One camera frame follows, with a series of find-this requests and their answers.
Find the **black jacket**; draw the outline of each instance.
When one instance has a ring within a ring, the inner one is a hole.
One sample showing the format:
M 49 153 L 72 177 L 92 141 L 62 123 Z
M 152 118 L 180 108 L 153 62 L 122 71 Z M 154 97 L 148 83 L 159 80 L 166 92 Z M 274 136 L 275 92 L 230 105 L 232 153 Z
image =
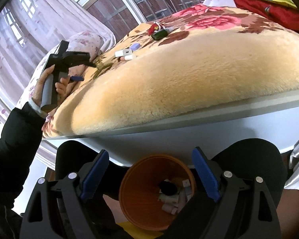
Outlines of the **black jacket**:
M 12 211 L 39 148 L 45 120 L 28 103 L 13 109 L 0 138 L 0 239 L 19 238 L 22 217 Z

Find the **red fabric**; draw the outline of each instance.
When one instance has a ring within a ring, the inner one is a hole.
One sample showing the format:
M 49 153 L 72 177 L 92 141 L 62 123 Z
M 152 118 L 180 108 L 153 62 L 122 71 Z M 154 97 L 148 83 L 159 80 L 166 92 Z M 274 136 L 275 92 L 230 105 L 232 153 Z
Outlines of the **red fabric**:
M 234 0 L 237 8 L 257 13 L 299 33 L 299 11 L 265 0 Z

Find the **orange bucket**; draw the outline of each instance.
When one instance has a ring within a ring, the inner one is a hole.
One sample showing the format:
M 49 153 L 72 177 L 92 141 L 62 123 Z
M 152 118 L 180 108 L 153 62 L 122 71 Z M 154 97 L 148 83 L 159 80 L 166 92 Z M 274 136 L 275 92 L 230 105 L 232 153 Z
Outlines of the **orange bucket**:
M 158 184 L 172 178 L 189 179 L 194 194 L 195 178 L 187 165 L 177 158 L 150 155 L 135 163 L 124 176 L 119 194 L 128 221 L 145 230 L 166 230 L 176 216 L 162 210 L 163 203 L 158 201 Z

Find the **fluffy yellow blanket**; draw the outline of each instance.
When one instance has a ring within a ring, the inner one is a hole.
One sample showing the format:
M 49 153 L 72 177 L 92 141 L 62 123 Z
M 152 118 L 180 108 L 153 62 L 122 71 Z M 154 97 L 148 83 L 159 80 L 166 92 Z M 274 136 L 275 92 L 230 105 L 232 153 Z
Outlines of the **fluffy yellow blanket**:
M 147 35 L 152 23 L 140 24 L 98 58 L 44 136 L 112 130 L 299 89 L 299 34 L 277 23 L 204 5 L 161 22 L 175 27 L 163 40 Z M 142 45 L 137 58 L 118 62 L 115 51 L 134 43 Z

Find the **white charger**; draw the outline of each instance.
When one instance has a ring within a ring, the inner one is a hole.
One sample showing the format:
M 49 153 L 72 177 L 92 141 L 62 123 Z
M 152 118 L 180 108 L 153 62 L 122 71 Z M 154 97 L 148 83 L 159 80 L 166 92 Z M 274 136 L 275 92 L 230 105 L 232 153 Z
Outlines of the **white charger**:
M 115 52 L 115 57 L 124 57 L 124 56 L 131 55 L 132 53 L 133 53 L 133 51 L 130 48 L 122 49 L 120 51 Z

